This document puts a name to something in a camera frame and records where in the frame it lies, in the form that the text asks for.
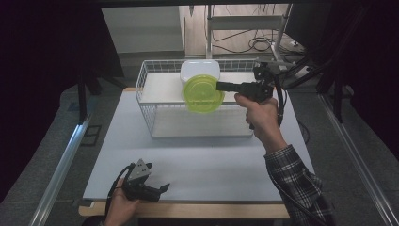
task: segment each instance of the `forearm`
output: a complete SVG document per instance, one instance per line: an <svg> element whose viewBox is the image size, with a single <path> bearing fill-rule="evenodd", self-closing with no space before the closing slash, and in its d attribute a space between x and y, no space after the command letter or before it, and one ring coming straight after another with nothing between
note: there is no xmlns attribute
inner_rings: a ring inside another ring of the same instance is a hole
<svg viewBox="0 0 399 226"><path fill-rule="evenodd" d="M335 225L331 208L322 194L321 180L308 171L291 145L265 155L264 158L270 177L274 178L282 190L327 225ZM283 193L280 194L290 217L295 222L300 225L314 225L310 217L293 205Z"/></svg>

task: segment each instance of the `translucent green lid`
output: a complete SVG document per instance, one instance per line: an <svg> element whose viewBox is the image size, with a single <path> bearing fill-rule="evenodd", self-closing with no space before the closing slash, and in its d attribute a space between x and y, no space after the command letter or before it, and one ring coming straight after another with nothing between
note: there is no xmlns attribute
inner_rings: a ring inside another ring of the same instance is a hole
<svg viewBox="0 0 399 226"><path fill-rule="evenodd" d="M224 92L216 90L217 79L208 74L191 77L183 86L182 95L189 111L209 113L223 103Z"/></svg>

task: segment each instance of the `plaid shirt sleeve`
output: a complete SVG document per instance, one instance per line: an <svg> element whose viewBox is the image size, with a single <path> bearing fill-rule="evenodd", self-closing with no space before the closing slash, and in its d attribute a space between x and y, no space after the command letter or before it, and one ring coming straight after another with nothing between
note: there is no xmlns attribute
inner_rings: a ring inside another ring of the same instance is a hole
<svg viewBox="0 0 399 226"><path fill-rule="evenodd" d="M335 225L332 209L322 194L322 182L305 167L292 145L264 156L271 178L288 195L315 214L327 225ZM296 225L319 225L314 219L300 211L280 191L288 214Z"/></svg>

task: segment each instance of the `person's right hand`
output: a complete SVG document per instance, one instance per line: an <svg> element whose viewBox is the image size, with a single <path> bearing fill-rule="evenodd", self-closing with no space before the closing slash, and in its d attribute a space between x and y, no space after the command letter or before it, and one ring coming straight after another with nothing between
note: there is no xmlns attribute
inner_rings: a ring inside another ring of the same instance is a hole
<svg viewBox="0 0 399 226"><path fill-rule="evenodd" d="M262 142L267 153L287 147L277 122L278 102L276 99L270 98L258 104L239 93L236 93L234 98L237 104L247 109L246 122L253 124L255 137Z"/></svg>

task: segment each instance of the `white tabletop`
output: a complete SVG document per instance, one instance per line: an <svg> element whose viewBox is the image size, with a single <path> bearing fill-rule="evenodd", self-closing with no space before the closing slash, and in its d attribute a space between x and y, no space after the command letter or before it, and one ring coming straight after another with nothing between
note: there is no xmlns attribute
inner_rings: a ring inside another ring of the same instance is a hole
<svg viewBox="0 0 399 226"><path fill-rule="evenodd" d="M313 171L290 99L285 106L281 131ZM146 163L153 163L147 186L170 183L161 201L281 201L267 175L264 153L262 143L255 137L152 139L136 93L124 91L83 198L105 199L120 171L142 158Z"/></svg>

